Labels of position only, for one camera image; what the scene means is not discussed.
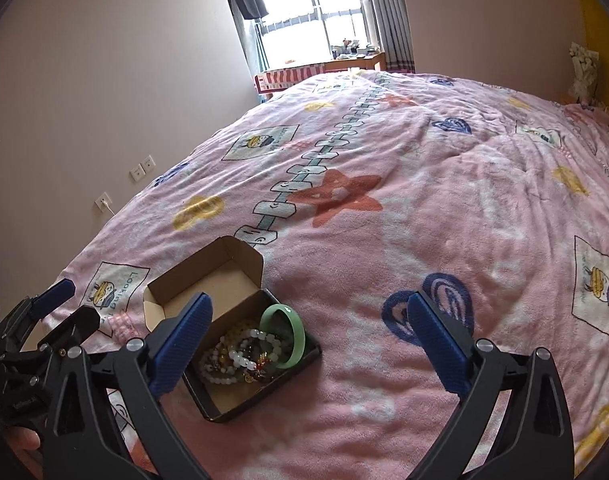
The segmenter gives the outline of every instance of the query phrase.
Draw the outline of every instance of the metal screw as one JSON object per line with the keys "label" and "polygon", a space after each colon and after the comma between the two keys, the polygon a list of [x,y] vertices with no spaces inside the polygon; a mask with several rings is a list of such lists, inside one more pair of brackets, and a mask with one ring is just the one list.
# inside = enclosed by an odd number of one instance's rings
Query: metal screw
{"label": "metal screw", "polygon": [[69,359],[75,359],[76,357],[80,357],[82,354],[82,348],[79,346],[72,346],[69,348],[69,352],[66,353],[69,356]]}
{"label": "metal screw", "polygon": [[551,357],[549,350],[547,350],[546,348],[539,348],[538,350],[536,350],[536,355],[540,357],[543,361],[546,361]]}
{"label": "metal screw", "polygon": [[488,339],[479,339],[475,345],[480,352],[491,352],[493,350],[493,343]]}
{"label": "metal screw", "polygon": [[137,352],[143,346],[144,346],[144,341],[142,341],[142,339],[137,338],[137,337],[134,339],[130,339],[126,343],[126,349],[129,350],[130,352]]}

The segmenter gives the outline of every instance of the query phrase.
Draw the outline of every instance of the pink blanket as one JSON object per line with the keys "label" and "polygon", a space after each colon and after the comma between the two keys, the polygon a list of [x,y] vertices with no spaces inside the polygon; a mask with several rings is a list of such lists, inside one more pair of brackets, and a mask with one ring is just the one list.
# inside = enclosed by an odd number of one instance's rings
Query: pink blanket
{"label": "pink blanket", "polygon": [[418,288],[475,338],[552,351],[580,470],[609,434],[608,122],[443,76],[315,76],[139,193],[62,272],[77,294],[46,322],[86,304],[103,319],[88,351],[145,336],[144,286],[235,235],[324,353],[228,424],[204,421],[182,383],[163,399],[215,479],[405,478],[457,403],[387,301]]}

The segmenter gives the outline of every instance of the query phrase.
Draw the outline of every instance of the green bangle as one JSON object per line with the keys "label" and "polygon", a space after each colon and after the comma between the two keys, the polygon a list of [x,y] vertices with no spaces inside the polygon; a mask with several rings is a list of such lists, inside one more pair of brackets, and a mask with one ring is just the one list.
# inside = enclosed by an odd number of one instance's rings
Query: green bangle
{"label": "green bangle", "polygon": [[259,329],[262,330],[262,332],[270,333],[271,318],[273,318],[278,310],[283,312],[291,323],[291,328],[294,331],[294,351],[291,352],[291,357],[286,362],[277,362],[276,368],[291,368],[299,363],[300,359],[302,359],[302,354],[305,353],[305,327],[302,325],[302,320],[300,319],[300,316],[298,316],[298,313],[290,306],[281,303],[271,305],[262,314]]}

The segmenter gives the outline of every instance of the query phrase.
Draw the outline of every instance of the open box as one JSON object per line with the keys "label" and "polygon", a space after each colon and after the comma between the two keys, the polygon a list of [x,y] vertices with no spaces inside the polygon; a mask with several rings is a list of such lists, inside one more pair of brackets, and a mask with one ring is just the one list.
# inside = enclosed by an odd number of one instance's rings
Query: open box
{"label": "open box", "polygon": [[264,261],[247,243],[232,236],[217,238],[149,283],[144,290],[144,320],[149,330],[167,317],[177,316],[198,292],[211,297],[214,315],[183,378],[204,418],[226,422],[264,399],[321,355],[319,343],[305,332],[299,363],[278,370],[268,383],[212,384],[202,381],[198,361],[231,326],[245,319],[259,322],[265,309],[280,303],[261,289]]}

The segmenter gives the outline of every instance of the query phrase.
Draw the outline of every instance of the blue gripper pad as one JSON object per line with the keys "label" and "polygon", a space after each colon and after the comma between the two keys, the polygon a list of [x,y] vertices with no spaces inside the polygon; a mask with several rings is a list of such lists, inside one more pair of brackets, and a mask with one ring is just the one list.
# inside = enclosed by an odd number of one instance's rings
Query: blue gripper pad
{"label": "blue gripper pad", "polygon": [[407,316],[446,391],[464,399],[471,383],[467,377],[469,360],[461,348],[418,293],[409,298]]}
{"label": "blue gripper pad", "polygon": [[213,313],[211,298],[203,293],[180,313],[182,319],[162,344],[150,368],[149,390],[155,399],[175,388],[211,325]]}
{"label": "blue gripper pad", "polygon": [[60,280],[33,300],[33,306],[28,315],[33,321],[42,319],[74,295],[75,285],[73,285],[73,282],[66,278]]}

